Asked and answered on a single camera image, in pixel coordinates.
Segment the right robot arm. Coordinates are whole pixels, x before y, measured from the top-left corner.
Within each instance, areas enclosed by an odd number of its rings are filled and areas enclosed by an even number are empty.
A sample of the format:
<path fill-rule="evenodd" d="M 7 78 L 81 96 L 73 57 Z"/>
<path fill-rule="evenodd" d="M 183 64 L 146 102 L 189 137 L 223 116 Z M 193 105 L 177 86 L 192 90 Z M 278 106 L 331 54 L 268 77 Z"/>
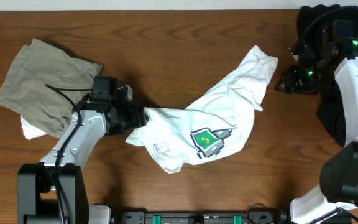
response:
<path fill-rule="evenodd" d="M 322 223 L 358 208 L 358 38 L 352 21 L 336 19 L 322 31 L 324 55 L 313 66 L 293 65 L 285 70 L 275 91 L 316 94 L 323 85 L 321 71 L 335 66 L 346 135 L 344 148 L 321 169 L 319 184 L 290 203 L 290 223 Z"/>

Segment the white printed t-shirt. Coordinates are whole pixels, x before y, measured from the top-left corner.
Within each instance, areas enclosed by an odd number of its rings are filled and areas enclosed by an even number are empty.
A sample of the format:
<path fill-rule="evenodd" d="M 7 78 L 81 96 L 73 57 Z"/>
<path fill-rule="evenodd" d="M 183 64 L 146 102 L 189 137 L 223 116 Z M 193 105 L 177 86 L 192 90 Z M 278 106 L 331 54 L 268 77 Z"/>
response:
<path fill-rule="evenodd" d="M 253 46 L 239 66 L 185 109 L 148 108 L 148 123 L 126 143 L 144 146 L 167 173 L 241 151 L 252 131 L 255 112 L 277 68 L 278 58 Z"/>

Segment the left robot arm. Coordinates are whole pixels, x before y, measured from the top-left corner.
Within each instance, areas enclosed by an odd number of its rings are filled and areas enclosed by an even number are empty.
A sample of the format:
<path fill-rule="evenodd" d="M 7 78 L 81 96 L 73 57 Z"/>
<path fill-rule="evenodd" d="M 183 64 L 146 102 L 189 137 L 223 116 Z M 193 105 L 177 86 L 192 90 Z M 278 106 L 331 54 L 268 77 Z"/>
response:
<path fill-rule="evenodd" d="M 18 223 L 114 223 L 109 206 L 89 203 L 83 169 L 103 136 L 147 124 L 148 116 L 131 103 L 132 95 L 132 88 L 117 78 L 94 78 L 92 89 L 72 103 L 70 125 L 57 144 L 38 163 L 19 169 Z"/>

